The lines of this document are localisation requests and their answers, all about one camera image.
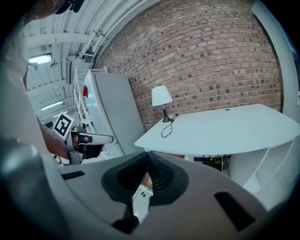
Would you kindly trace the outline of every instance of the brick wall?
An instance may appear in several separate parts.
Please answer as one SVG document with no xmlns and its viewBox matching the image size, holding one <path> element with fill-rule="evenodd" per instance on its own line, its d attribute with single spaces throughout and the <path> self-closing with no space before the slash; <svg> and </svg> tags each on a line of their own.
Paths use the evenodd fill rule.
<svg viewBox="0 0 300 240">
<path fill-rule="evenodd" d="M 162 118 L 151 89 L 166 85 L 169 115 L 262 103 L 281 109 L 280 66 L 246 0 L 162 1 L 110 43 L 96 68 L 126 74 L 145 127 Z"/>
</svg>

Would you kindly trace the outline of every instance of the ceiling pipe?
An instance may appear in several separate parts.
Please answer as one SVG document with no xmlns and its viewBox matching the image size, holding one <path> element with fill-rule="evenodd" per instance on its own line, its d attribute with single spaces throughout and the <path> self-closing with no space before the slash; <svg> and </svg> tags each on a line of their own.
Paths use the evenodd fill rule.
<svg viewBox="0 0 300 240">
<path fill-rule="evenodd" d="M 116 7 L 122 2 L 123 0 L 116 0 L 109 8 L 108 10 L 103 14 L 101 17 L 100 21 L 97 23 L 96 27 L 94 28 L 88 43 L 83 47 L 80 57 L 82 58 L 82 53 L 86 53 L 87 50 L 90 48 L 92 45 L 92 42 L 96 35 L 100 32 L 100 28 L 102 27 L 103 23 L 107 20 L 108 16 L 116 9 Z"/>
<path fill-rule="evenodd" d="M 103 27 L 102 33 L 99 36 L 96 44 L 94 45 L 92 51 L 96 52 L 99 45 L 103 42 L 103 39 L 107 35 L 108 31 L 111 29 L 111 27 L 124 15 L 127 11 L 129 11 L 131 8 L 133 8 L 138 2 L 141 2 L 141 0 L 132 0 L 128 1 L 129 3 L 125 3 L 124 6 L 118 11 L 116 14 L 114 14 L 105 24 Z"/>
<path fill-rule="evenodd" d="M 48 33 L 37 36 L 29 37 L 27 40 L 27 46 L 36 47 L 40 45 L 52 44 L 54 39 L 56 39 L 56 43 L 87 43 L 90 38 L 89 34 L 81 34 L 81 33 Z"/>
<path fill-rule="evenodd" d="M 94 52 L 94 56 L 96 56 L 99 48 L 102 46 L 102 44 L 104 43 L 104 41 L 107 39 L 107 37 L 111 34 L 111 32 L 114 30 L 115 27 L 117 27 L 119 25 L 120 22 L 123 21 L 124 18 L 126 18 L 128 15 L 130 15 L 132 12 L 134 12 L 137 8 L 140 8 L 142 5 L 146 4 L 147 2 L 149 2 L 149 0 L 142 0 L 140 1 L 138 4 L 136 4 L 133 8 L 131 8 L 128 12 L 126 12 L 108 31 L 108 33 L 101 38 L 101 41 L 97 41 L 97 43 L 99 43 L 97 46 L 95 46 L 93 48 L 93 52 Z"/>
</svg>

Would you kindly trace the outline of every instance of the black cable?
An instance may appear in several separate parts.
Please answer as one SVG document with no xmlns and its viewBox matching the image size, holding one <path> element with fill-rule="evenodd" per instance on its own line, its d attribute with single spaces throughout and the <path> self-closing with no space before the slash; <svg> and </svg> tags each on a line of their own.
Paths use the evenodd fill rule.
<svg viewBox="0 0 300 240">
<path fill-rule="evenodd" d="M 58 159 L 60 160 L 58 163 L 59 163 L 61 166 L 64 166 L 65 164 L 61 161 L 60 156 L 58 156 Z"/>
<path fill-rule="evenodd" d="M 167 126 L 167 127 L 165 127 L 163 130 L 161 130 L 161 137 L 162 138 L 165 138 L 165 137 L 167 137 L 168 135 L 170 135 L 171 133 L 172 133 L 172 131 L 173 131 L 173 127 L 172 127 L 172 123 L 176 120 L 176 118 L 179 116 L 180 114 L 175 114 L 173 117 L 172 117 L 172 119 L 171 119 L 171 123 Z M 171 126 L 171 131 L 170 131 L 170 133 L 168 134 L 168 135 L 166 135 L 166 136 L 163 136 L 163 131 L 166 129 L 166 128 L 168 128 L 169 126 Z"/>
</svg>

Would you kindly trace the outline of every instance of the red light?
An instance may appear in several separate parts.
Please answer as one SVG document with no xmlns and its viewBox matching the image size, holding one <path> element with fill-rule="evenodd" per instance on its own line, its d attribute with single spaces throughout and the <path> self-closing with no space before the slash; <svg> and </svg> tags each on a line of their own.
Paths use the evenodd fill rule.
<svg viewBox="0 0 300 240">
<path fill-rule="evenodd" d="M 88 98 L 88 88 L 84 85 L 83 86 L 83 92 L 82 92 L 82 95 L 86 98 Z"/>
</svg>

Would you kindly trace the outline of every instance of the white lampshade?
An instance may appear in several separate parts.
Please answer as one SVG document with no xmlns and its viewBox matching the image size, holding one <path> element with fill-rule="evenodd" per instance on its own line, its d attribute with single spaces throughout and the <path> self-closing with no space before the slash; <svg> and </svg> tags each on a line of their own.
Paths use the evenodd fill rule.
<svg viewBox="0 0 300 240">
<path fill-rule="evenodd" d="M 152 106 L 159 106 L 172 101 L 166 86 L 159 86 L 152 89 Z"/>
</svg>

